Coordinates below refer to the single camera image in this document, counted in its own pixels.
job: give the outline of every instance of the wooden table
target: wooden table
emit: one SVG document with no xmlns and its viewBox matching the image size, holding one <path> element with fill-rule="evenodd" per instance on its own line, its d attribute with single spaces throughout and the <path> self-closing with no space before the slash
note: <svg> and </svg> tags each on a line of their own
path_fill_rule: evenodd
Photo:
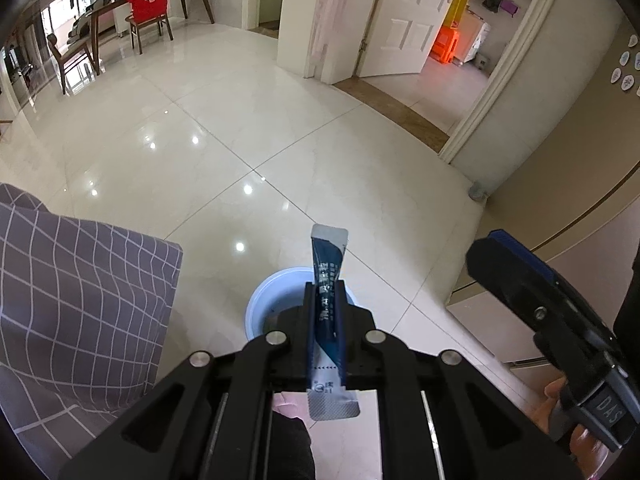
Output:
<svg viewBox="0 0 640 480">
<path fill-rule="evenodd" d="M 187 15 L 187 3 L 185 0 L 180 0 L 182 4 L 182 13 L 184 15 L 184 19 L 188 18 Z M 213 20 L 213 12 L 211 11 L 211 5 L 209 4 L 209 0 L 202 0 L 204 4 L 204 8 L 207 11 L 207 15 L 209 16 L 209 21 L 214 23 Z M 89 15 L 91 16 L 91 51 L 92 56 L 94 57 L 94 66 L 95 66 L 95 74 L 100 75 L 100 58 L 98 57 L 98 18 L 109 12 L 110 10 L 117 9 L 125 4 L 128 4 L 127 0 L 111 0 L 109 3 L 103 5 L 99 9 L 93 10 Z"/>
</svg>

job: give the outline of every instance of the wall decoration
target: wall decoration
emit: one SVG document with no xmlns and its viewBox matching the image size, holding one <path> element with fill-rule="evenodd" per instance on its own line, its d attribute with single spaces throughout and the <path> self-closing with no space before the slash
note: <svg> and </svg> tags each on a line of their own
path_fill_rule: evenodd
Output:
<svg viewBox="0 0 640 480">
<path fill-rule="evenodd" d="M 627 90 L 631 90 L 635 84 L 636 84 L 636 78 L 633 77 L 632 75 L 627 75 L 622 80 L 622 89 L 623 91 L 626 92 Z"/>
</svg>

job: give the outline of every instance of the white cabinet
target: white cabinet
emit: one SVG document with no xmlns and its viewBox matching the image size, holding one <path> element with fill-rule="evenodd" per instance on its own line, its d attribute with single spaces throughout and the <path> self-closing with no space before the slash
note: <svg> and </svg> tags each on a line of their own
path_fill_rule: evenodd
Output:
<svg viewBox="0 0 640 480">
<path fill-rule="evenodd" d="M 471 61 L 476 57 L 490 31 L 491 25 L 467 9 L 460 19 L 460 26 L 458 27 L 460 39 L 454 56 L 463 63 Z"/>
<path fill-rule="evenodd" d="M 124 4 L 121 7 L 113 9 L 113 19 L 116 25 L 116 32 L 119 36 L 123 36 L 125 32 L 129 31 L 129 23 L 125 21 L 125 18 L 131 14 L 131 4 Z"/>
</svg>

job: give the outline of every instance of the plaid fabric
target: plaid fabric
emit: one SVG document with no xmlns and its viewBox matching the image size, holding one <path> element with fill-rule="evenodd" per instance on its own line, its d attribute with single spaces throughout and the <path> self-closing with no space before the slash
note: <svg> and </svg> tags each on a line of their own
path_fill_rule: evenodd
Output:
<svg viewBox="0 0 640 480">
<path fill-rule="evenodd" d="M 0 240 L 0 408 L 54 479 L 153 386 L 182 250 L 7 184 Z"/>
</svg>

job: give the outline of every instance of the hand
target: hand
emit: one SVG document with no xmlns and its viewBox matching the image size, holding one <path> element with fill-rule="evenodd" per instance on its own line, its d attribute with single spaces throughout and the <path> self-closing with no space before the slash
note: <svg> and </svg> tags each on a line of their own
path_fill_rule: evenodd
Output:
<svg viewBox="0 0 640 480">
<path fill-rule="evenodd" d="M 545 388 L 546 401 L 531 415 L 531 420 L 536 423 L 544 433 L 549 433 L 549 416 L 558 402 L 560 390 L 566 383 L 565 378 L 560 378 L 548 384 Z M 576 458 L 576 463 L 585 478 L 591 478 L 598 472 L 607 458 L 609 450 L 597 440 L 589 431 L 578 425 L 571 435 L 569 444 L 571 453 Z"/>
</svg>

